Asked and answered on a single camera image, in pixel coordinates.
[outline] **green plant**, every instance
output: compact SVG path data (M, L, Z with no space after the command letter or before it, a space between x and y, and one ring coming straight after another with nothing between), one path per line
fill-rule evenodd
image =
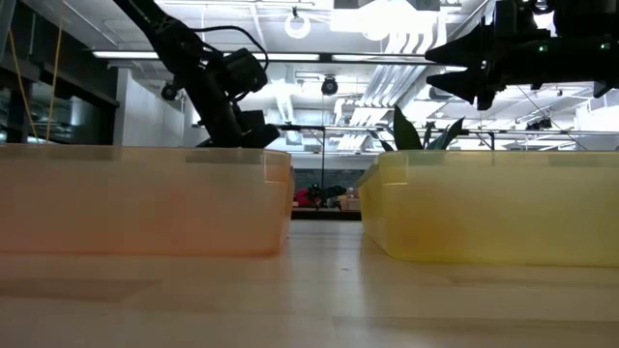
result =
M462 124L464 123L464 117L457 120L453 125L447 127L443 133L434 141L430 142L432 137L432 130L434 129L434 123L428 122L426 124L426 134L424 135L424 141L420 139L415 126L410 123L402 110L396 106L396 112L394 114L394 130L387 130L394 136L396 140L396 147L398 150L447 150L449 144L456 139L456 137L462 131ZM382 140L378 133L373 130L369 131L369 134L376 140L380 141L385 151L394 151L394 147L387 141Z

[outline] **translucent container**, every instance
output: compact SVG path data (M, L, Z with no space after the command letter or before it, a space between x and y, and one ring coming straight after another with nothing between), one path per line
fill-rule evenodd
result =
M0 251L276 253L290 162L248 149L0 146Z
M619 266L619 153L392 152L360 185L398 259Z

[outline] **robotic arm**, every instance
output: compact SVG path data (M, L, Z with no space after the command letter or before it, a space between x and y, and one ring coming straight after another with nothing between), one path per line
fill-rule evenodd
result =
M248 130L237 121L241 116L237 102L267 84L266 67L262 68L245 48L224 56L195 34L226 29L249 35L247 32L231 26L191 29L167 15L154 0L114 2L146 35L174 75L175 87L187 91L200 115L200 124L211 135L202 146L264 148L280 136L273 125Z
M618 0L497 0L493 23L431 49L430 61L467 68L430 76L427 83L479 110L507 85L595 81L594 97L619 87ZM533 15L554 12L557 37Z

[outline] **plastic bin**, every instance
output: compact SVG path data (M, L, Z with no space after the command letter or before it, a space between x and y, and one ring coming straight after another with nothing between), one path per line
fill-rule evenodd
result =
M360 186L398 259L619 266L619 153L392 152Z
M273 151L0 146L0 251L276 253L291 176Z

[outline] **table surface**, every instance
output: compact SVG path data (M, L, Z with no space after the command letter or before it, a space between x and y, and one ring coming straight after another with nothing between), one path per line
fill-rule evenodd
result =
M422 265L359 222L271 258L0 255L0 347L619 347L619 269Z

